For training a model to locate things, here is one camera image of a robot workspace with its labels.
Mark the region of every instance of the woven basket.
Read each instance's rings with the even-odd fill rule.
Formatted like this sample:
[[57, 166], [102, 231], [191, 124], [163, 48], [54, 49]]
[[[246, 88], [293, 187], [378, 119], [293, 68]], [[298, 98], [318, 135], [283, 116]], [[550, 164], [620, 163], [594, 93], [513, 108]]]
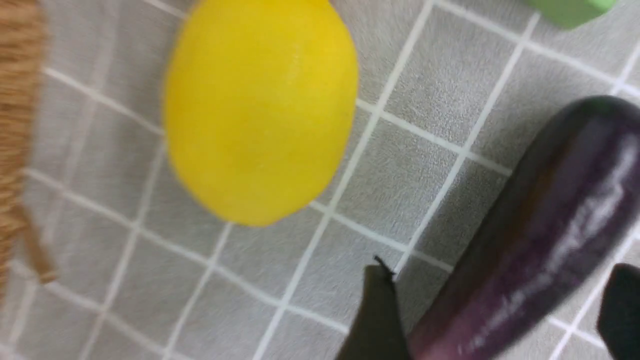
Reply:
[[43, 281], [53, 272], [20, 197], [41, 82], [44, 17], [36, 0], [0, 0], [0, 300], [13, 240], [22, 235]]

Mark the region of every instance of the lemon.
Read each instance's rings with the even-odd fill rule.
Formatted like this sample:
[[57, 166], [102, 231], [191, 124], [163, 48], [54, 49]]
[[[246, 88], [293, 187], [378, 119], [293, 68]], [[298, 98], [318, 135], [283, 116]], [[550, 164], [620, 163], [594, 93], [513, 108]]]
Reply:
[[203, 0], [179, 36], [164, 126], [182, 184], [219, 217], [268, 225], [339, 166], [356, 51], [328, 0]]

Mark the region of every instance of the green object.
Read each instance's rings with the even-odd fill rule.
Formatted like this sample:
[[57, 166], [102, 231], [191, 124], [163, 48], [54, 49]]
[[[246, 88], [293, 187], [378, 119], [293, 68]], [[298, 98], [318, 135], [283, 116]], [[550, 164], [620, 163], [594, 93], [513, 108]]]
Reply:
[[608, 12], [616, 0], [529, 0], [542, 15], [565, 29], [573, 29]]

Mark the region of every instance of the purple eggplant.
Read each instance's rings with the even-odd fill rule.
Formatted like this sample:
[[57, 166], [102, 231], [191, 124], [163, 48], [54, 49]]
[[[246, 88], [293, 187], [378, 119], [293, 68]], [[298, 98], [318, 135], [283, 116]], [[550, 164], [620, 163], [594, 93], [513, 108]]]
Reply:
[[414, 360], [493, 359], [577, 288], [640, 215], [640, 109], [577, 101], [538, 134], [408, 338]]

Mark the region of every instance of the shiny purple skin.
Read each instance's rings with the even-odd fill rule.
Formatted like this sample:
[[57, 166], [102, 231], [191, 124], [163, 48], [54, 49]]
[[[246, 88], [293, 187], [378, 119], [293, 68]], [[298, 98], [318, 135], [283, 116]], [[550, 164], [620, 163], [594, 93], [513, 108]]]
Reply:
[[640, 215], [640, 110], [592, 97], [529, 146], [409, 336], [415, 360], [493, 359], [550, 313]]

